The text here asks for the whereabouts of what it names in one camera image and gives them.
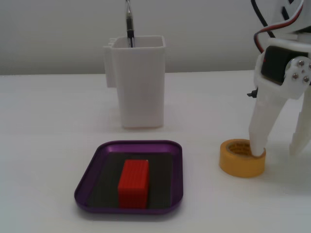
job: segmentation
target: tape roll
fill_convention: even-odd
[[[266,149],[261,156],[252,155],[249,140],[231,139],[220,146],[219,166],[231,176],[250,178],[264,172]]]

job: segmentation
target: pen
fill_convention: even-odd
[[[127,41],[128,47],[135,47],[135,39],[134,39],[134,25],[133,25],[133,15],[130,5],[130,0],[125,0],[126,4],[126,31],[127,31]]]

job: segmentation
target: red wire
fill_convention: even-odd
[[[288,22],[285,22],[285,23],[281,23],[281,24],[277,24],[277,25],[272,25],[272,26],[268,26],[268,27],[264,27],[263,29],[261,29],[260,31],[256,32],[255,35],[254,35],[254,41],[255,41],[255,44],[258,48],[258,50],[263,53],[264,52],[264,49],[262,48],[262,46],[260,45],[259,41],[258,41],[258,34],[260,33],[264,33],[264,32],[267,32],[267,31],[272,31],[272,30],[276,30],[276,29],[280,29],[280,28],[285,28],[291,24],[293,24],[299,17],[301,11],[302,11],[302,8],[303,8],[303,4],[301,5],[301,8],[299,9],[299,11],[297,12],[297,14],[295,15],[295,17],[288,21]]]

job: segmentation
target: white cup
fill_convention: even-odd
[[[162,36],[110,39],[104,47],[108,87],[118,92],[123,127],[159,127],[164,118],[165,42]]]

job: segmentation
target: red cube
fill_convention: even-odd
[[[125,160],[118,185],[119,207],[145,209],[148,188],[148,160]]]

